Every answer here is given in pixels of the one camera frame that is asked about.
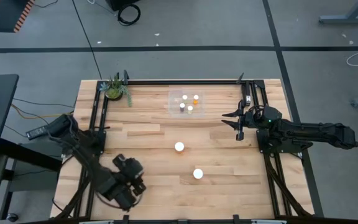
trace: wooden table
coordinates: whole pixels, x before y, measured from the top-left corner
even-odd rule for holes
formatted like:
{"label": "wooden table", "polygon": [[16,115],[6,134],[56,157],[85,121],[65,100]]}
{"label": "wooden table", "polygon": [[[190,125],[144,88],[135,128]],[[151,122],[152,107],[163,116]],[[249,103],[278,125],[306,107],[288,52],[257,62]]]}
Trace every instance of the wooden table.
{"label": "wooden table", "polygon": [[[290,119],[281,81],[265,80],[265,84],[270,106],[281,111],[283,118]],[[244,140],[236,141],[236,132],[221,122],[222,114],[237,109],[241,99],[240,85],[137,85],[129,88],[131,108],[127,106],[126,96],[108,104],[106,126],[111,128],[106,129],[105,153],[100,163],[117,170],[112,159],[122,153],[143,165],[147,190],[141,203],[129,212],[131,220],[232,219],[234,214],[241,219],[273,218],[256,130],[244,128]],[[168,94],[172,88],[203,91],[204,116],[172,118],[168,112]],[[95,89],[96,80],[81,82],[74,112],[81,129],[88,129]],[[99,124],[100,114],[99,109],[96,124]],[[173,149],[178,141],[185,144],[182,153]],[[290,154],[282,154],[281,159],[288,188],[302,206],[313,213],[301,161]],[[201,180],[193,177],[195,168],[203,170]],[[80,171],[81,166],[75,159],[62,168],[55,194],[60,207],[64,207],[77,190]],[[87,195],[84,194],[81,214],[85,214]],[[283,213],[281,194],[277,196]],[[53,207],[51,216],[59,212]],[[121,220],[125,214],[94,198],[92,220]]]}

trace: small plant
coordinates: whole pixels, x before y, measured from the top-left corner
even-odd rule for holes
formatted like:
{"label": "small plant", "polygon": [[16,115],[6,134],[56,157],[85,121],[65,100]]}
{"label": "small plant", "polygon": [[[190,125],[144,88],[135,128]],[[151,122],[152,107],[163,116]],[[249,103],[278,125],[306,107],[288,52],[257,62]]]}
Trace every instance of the small plant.
{"label": "small plant", "polygon": [[122,95],[127,95],[128,106],[132,106],[132,97],[131,93],[128,90],[128,87],[124,85],[123,81],[118,79],[119,74],[117,73],[114,76],[114,80],[110,77],[110,80],[104,82],[100,86],[100,91],[104,91],[105,95],[109,99],[117,99]]}

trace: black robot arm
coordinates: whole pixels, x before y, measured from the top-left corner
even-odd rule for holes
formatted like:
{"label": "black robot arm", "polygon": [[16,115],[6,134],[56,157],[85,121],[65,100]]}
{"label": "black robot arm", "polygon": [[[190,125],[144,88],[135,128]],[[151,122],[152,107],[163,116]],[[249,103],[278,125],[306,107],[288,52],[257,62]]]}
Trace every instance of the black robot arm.
{"label": "black robot arm", "polygon": [[266,152],[301,152],[312,146],[313,141],[326,142],[341,149],[358,146],[354,131],[340,123],[294,123],[282,119],[282,114],[269,106],[253,106],[244,114],[241,112],[237,110],[223,115],[238,116],[237,122],[222,121],[238,131],[238,141],[244,138],[243,127],[257,128],[258,142],[260,147],[268,149]]}
{"label": "black robot arm", "polygon": [[326,142],[341,149],[352,149],[358,145],[354,131],[340,123],[296,124],[286,119],[280,119],[274,123],[269,133],[274,138]]}
{"label": "black robot arm", "polygon": [[112,160],[119,172],[103,167],[95,159],[93,153],[94,149],[100,147],[101,144],[98,135],[92,131],[78,129],[77,122],[72,116],[64,116],[69,120],[70,126],[60,138],[50,136],[50,139],[70,151],[86,168],[87,178],[94,184],[97,193],[109,201],[114,199],[122,210],[129,211],[136,205],[135,196],[141,195],[146,189],[142,180],[144,171],[140,162],[133,158],[126,159],[119,154]]}

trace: black metal frame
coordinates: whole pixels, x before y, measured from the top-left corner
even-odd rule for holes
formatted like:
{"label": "black metal frame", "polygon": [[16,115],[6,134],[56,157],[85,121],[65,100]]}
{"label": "black metal frame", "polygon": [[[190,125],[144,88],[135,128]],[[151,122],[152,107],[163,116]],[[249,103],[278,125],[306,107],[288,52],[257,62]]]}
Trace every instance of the black metal frame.
{"label": "black metal frame", "polygon": [[[45,154],[28,149],[20,144],[15,144],[3,138],[0,138],[0,155],[7,156],[16,161],[26,162],[35,166],[40,166],[48,170],[59,172],[62,162]],[[10,184],[14,177],[14,171],[5,169],[2,174],[2,180],[8,180],[7,190],[4,192],[2,207],[0,210],[0,220],[6,220],[13,191],[10,190]]]}
{"label": "black metal frame", "polygon": [[[268,105],[267,100],[267,94],[265,89],[265,83],[263,80],[233,80],[233,79],[221,79],[221,80],[128,80],[129,77],[127,76],[126,71],[124,71],[124,83],[127,85],[241,85],[242,89],[245,87],[244,93],[246,95],[249,95],[252,93],[252,99],[254,101],[255,105],[259,105],[259,99],[257,96],[257,89],[260,89],[260,94],[262,96],[262,102],[263,105]],[[95,122],[96,122],[96,115],[97,110],[99,106],[99,99],[100,99],[100,86],[105,81],[98,81],[96,85],[96,92],[94,96],[93,101],[93,108],[92,108],[92,114],[91,114],[91,120],[89,123],[89,129],[94,130],[95,129]],[[104,131],[104,123],[106,119],[106,112],[108,108],[108,99],[105,97],[103,101],[103,107],[102,107],[102,115],[99,125],[99,131]],[[268,167],[268,162],[270,162],[270,156],[268,154],[264,154],[265,159],[265,166]],[[280,180],[285,184],[283,169],[282,169],[282,163],[280,160],[279,153],[274,154],[276,169],[277,169],[277,175],[279,176]],[[84,168],[81,170],[80,175],[80,182],[79,186],[83,181],[85,180],[86,171]],[[269,185],[269,191],[270,196],[272,200],[272,208],[273,213],[275,217],[279,217],[280,210],[278,207],[278,199],[277,199],[277,193],[275,190],[275,184],[272,177],[267,172],[267,178],[268,178],[268,185]],[[91,212],[93,207],[93,199],[94,199],[94,186],[89,188],[89,195],[88,195],[88,201],[86,203],[86,213],[84,217],[80,217],[80,208],[81,208],[81,200],[78,202],[78,204],[75,207],[75,212],[73,214],[73,218],[84,218],[86,220],[90,220],[91,218]],[[282,194],[283,197],[283,204],[285,207],[285,215],[291,216],[291,206],[288,203],[288,200],[284,194]],[[128,220],[129,216],[124,218],[123,220],[114,220],[115,223],[175,223],[175,222],[182,222],[182,223],[251,223],[250,219],[241,220],[239,219],[238,215],[234,215],[232,220]]]}

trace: transparent tray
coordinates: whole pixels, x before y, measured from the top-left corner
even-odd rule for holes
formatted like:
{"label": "transparent tray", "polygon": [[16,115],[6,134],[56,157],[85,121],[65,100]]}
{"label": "transparent tray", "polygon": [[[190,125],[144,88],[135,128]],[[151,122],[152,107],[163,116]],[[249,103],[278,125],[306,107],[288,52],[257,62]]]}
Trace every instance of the transparent tray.
{"label": "transparent tray", "polygon": [[[193,103],[194,96],[198,95],[198,103]],[[180,111],[180,103],[186,104],[184,112]],[[187,107],[192,106],[193,111],[188,113]],[[174,118],[200,118],[204,116],[204,92],[201,90],[170,90],[168,94],[168,112]]]}

